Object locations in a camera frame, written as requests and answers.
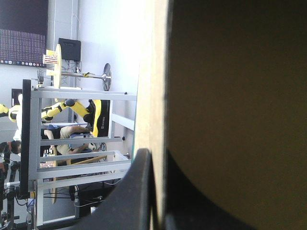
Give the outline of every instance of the computer monitor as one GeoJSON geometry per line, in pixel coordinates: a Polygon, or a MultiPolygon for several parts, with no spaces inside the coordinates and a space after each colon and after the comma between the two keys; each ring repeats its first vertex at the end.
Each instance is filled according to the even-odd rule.
{"type": "Polygon", "coordinates": [[[0,0],[0,64],[44,67],[48,0],[0,0]]]}

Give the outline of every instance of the black curved edge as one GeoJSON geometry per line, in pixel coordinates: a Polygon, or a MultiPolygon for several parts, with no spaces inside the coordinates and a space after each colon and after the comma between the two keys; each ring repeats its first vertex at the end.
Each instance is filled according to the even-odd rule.
{"type": "Polygon", "coordinates": [[[166,230],[253,230],[204,196],[167,152],[166,230]]]}
{"type": "Polygon", "coordinates": [[[147,149],[139,149],[129,171],[106,201],[71,229],[148,230],[152,178],[151,154],[147,149]]]}
{"type": "Polygon", "coordinates": [[[31,107],[31,80],[23,80],[23,128],[21,130],[21,163],[20,163],[20,194],[18,199],[29,198],[29,144],[30,144],[30,107],[31,107]]]}

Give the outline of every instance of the wooden board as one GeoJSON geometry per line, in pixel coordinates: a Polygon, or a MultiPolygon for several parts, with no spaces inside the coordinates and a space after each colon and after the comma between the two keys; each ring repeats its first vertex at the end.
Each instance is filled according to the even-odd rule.
{"type": "Polygon", "coordinates": [[[143,40],[135,122],[134,154],[148,148],[153,155],[158,222],[165,212],[165,48],[167,0],[145,2],[143,40]]]}

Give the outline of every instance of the white wall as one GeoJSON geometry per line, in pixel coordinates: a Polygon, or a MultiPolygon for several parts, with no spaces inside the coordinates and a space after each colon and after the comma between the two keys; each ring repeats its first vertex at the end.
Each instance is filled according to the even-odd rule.
{"type": "MultiPolygon", "coordinates": [[[[142,0],[80,0],[81,21],[78,39],[82,42],[83,72],[102,73],[111,64],[111,91],[137,92],[140,42],[142,37],[142,0]]],[[[81,79],[84,89],[103,90],[101,80],[81,79]]],[[[116,102],[114,112],[135,118],[135,102],[116,102]]],[[[124,143],[108,143],[108,150],[131,153],[133,132],[116,126],[115,135],[126,136],[124,143]]]]}

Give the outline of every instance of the black monitor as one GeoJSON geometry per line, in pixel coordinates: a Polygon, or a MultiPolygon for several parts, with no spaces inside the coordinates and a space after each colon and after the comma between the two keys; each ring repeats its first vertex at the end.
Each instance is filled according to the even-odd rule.
{"type": "Polygon", "coordinates": [[[59,38],[62,59],[81,61],[81,41],[59,38]]]}
{"type": "Polygon", "coordinates": [[[48,0],[0,0],[0,64],[44,67],[48,0]]]}

